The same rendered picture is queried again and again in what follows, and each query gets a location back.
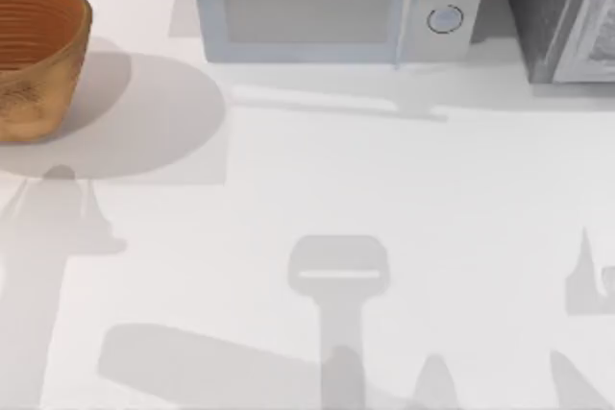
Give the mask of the microwave oven door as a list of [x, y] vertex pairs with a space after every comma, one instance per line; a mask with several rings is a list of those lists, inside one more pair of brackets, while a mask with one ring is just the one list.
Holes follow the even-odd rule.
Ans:
[[401, 0], [196, 0], [219, 63], [394, 63]]

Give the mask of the pale microwave oven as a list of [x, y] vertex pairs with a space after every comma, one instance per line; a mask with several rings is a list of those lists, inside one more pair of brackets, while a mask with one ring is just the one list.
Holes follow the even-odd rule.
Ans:
[[[427, 25], [432, 10], [459, 7], [464, 22], [455, 32], [439, 35]], [[449, 62], [462, 59], [471, 43], [480, 0], [412, 0], [401, 65], [414, 62]]]

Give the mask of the round microwave knob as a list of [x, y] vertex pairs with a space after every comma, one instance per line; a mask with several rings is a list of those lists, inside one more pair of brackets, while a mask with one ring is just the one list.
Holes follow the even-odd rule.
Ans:
[[454, 5], [432, 10], [427, 25], [435, 34], [447, 35], [458, 30], [464, 22], [463, 11]]

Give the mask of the brown wicker basket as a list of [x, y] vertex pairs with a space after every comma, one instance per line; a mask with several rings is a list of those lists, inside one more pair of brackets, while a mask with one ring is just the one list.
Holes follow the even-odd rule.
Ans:
[[86, 58], [87, 0], [0, 0], [0, 142], [55, 132]]

